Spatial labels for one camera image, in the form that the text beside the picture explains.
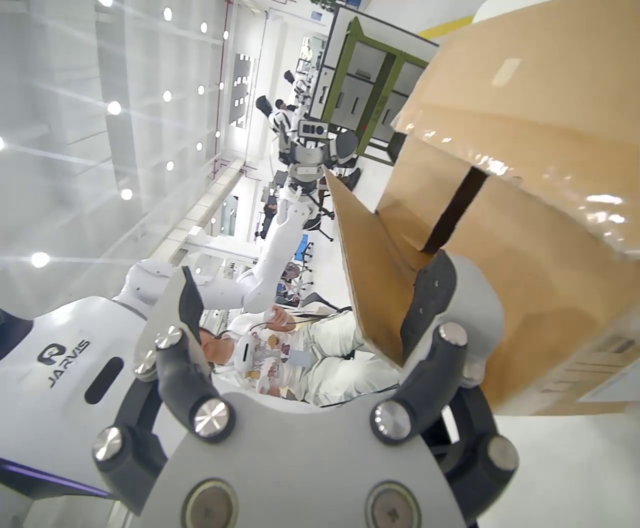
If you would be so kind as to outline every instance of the white pants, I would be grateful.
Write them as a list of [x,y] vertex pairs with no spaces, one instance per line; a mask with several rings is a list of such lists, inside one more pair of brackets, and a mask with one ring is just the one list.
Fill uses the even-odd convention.
[[364,348],[362,333],[353,312],[345,312],[307,328],[307,346],[319,360],[303,377],[304,398],[315,405],[350,400],[395,385],[399,371],[371,353],[357,353],[352,360],[342,357]]

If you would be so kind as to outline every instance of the person wearing vr headset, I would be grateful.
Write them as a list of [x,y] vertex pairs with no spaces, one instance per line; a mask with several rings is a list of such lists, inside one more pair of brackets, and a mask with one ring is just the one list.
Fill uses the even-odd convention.
[[[262,314],[241,314],[218,336],[200,329],[202,349],[214,366],[214,375],[237,387],[318,406],[341,403],[398,382],[399,371],[376,355],[345,357],[365,347],[352,311],[304,324],[296,324],[281,307],[274,306],[273,313],[266,322]],[[243,374],[232,356],[240,337],[248,333],[256,347],[253,365]]]

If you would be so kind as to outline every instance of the cardboard box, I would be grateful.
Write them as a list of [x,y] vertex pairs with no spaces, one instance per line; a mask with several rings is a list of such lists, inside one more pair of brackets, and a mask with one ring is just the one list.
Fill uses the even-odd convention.
[[[391,360],[447,211],[444,248],[506,313],[492,408],[622,410],[585,395],[640,358],[638,27],[634,0],[555,0],[461,29],[399,115],[408,137],[378,213],[330,179],[356,315]],[[490,176],[452,220],[472,165]]]

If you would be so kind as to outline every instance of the yellow stripe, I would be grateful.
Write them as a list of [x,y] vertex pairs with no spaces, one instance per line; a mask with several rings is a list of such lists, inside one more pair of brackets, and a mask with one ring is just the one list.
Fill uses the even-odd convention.
[[445,22],[439,26],[435,26],[430,29],[425,29],[418,33],[422,38],[438,38],[440,36],[446,35],[447,33],[451,33],[451,31],[455,31],[456,29],[464,28],[468,26],[473,21],[473,16],[464,17],[463,19],[452,20],[451,22]]

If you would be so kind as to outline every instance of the white shirt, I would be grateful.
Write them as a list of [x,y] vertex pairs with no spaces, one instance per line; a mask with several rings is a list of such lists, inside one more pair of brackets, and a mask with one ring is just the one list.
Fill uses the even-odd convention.
[[280,130],[280,124],[284,123],[285,131],[291,130],[291,117],[286,110],[274,110],[269,114],[269,125],[274,130]]
[[258,381],[261,378],[267,379],[270,387],[288,387],[296,398],[301,399],[304,395],[301,394],[303,389],[300,381],[304,368],[288,364],[287,360],[291,350],[304,349],[303,330],[276,332],[266,328],[262,320],[262,314],[241,314],[231,322],[228,328],[230,332],[225,334],[226,338],[237,342],[240,336],[251,332],[257,341],[253,367],[243,375],[231,363],[216,366],[214,373],[237,387],[253,390],[259,389]]

